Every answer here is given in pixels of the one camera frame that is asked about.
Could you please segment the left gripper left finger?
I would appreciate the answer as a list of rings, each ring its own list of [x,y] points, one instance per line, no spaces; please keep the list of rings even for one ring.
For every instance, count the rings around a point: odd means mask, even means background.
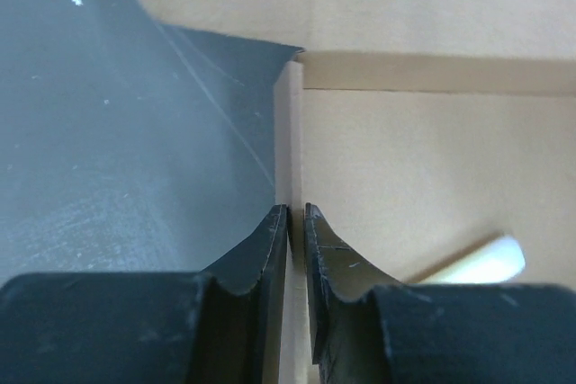
[[[256,229],[202,271],[188,383],[276,383],[284,309],[288,209],[274,205]]]

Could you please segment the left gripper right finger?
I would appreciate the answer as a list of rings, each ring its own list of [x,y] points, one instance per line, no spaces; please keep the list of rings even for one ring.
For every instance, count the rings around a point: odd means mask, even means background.
[[[390,383],[376,286],[400,282],[341,239],[320,208],[303,211],[312,363],[322,383]]]

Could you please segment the brown cardboard box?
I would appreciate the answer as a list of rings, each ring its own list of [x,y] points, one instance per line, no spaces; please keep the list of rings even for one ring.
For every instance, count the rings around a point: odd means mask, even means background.
[[[575,0],[140,0],[157,20],[293,45],[274,87],[291,210],[278,383],[312,363],[303,211],[400,283],[374,288],[390,383],[575,380]],[[488,237],[525,270],[413,276]]]

